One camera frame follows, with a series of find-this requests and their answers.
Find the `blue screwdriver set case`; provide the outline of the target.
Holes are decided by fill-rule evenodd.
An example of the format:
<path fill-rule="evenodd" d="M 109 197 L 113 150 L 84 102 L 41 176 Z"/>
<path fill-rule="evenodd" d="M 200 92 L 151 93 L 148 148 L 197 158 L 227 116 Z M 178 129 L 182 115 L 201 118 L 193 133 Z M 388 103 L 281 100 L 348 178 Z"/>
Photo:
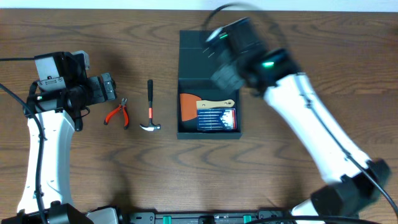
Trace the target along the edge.
<path fill-rule="evenodd" d="M 197 129 L 199 131 L 235 130 L 237 129 L 236 110 L 234 108 L 198 110 Z"/>

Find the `orange scraper wooden handle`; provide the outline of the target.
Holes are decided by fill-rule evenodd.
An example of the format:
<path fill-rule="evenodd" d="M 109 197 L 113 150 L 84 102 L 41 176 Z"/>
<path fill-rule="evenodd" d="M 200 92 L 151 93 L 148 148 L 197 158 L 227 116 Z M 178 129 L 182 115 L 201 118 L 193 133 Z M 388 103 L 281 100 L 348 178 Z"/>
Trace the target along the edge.
<path fill-rule="evenodd" d="M 180 94 L 180 111 L 181 120 L 183 122 L 190 121 L 197 117 L 197 110 L 206 110 L 213 108 L 232 108 L 235 102 L 232 99 L 223 101 L 203 100 L 199 96 L 181 93 Z"/>

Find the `small black handled hammer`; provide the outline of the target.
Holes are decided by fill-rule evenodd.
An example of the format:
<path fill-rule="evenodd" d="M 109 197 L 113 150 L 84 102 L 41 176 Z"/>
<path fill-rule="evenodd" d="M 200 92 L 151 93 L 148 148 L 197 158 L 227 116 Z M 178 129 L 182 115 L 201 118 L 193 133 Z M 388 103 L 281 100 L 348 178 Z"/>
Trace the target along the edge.
<path fill-rule="evenodd" d="M 153 106 L 152 106 L 153 105 L 153 80 L 147 81 L 147 95 L 148 95 L 148 103 L 149 103 L 149 109 L 148 109 L 149 124 L 148 125 L 140 124 L 140 127 L 145 131 L 154 132 L 154 131 L 160 130 L 161 125 L 153 123 Z"/>

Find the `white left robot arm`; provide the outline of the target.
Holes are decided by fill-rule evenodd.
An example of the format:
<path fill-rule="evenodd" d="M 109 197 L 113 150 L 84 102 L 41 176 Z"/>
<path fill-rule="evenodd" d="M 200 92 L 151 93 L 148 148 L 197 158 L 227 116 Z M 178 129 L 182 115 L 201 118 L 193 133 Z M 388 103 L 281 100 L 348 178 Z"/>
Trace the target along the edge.
<path fill-rule="evenodd" d="M 38 80 L 29 89 L 24 114 L 30 134 L 29 163 L 24 192 L 17 209 L 38 211 L 35 191 L 44 208 L 54 201 L 72 203 L 70 148 L 75 132 L 83 129 L 82 111 L 117 98 L 109 73 L 88 77 L 89 55 L 54 52 L 34 57 Z"/>

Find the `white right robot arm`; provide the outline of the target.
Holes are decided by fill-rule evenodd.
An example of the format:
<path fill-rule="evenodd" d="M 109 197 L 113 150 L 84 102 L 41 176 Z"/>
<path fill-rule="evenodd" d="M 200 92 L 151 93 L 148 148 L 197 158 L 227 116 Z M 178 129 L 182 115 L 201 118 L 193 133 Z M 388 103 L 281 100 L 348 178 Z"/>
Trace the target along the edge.
<path fill-rule="evenodd" d="M 242 85 L 255 89 L 316 164 L 325 186 L 291 209 L 298 222 L 351 217 L 386 194 L 389 166 L 382 159 L 372 160 L 349 138 L 288 50 L 269 50 L 248 18 L 214 30 L 204 43 L 220 64 L 216 84 L 224 90 Z"/>

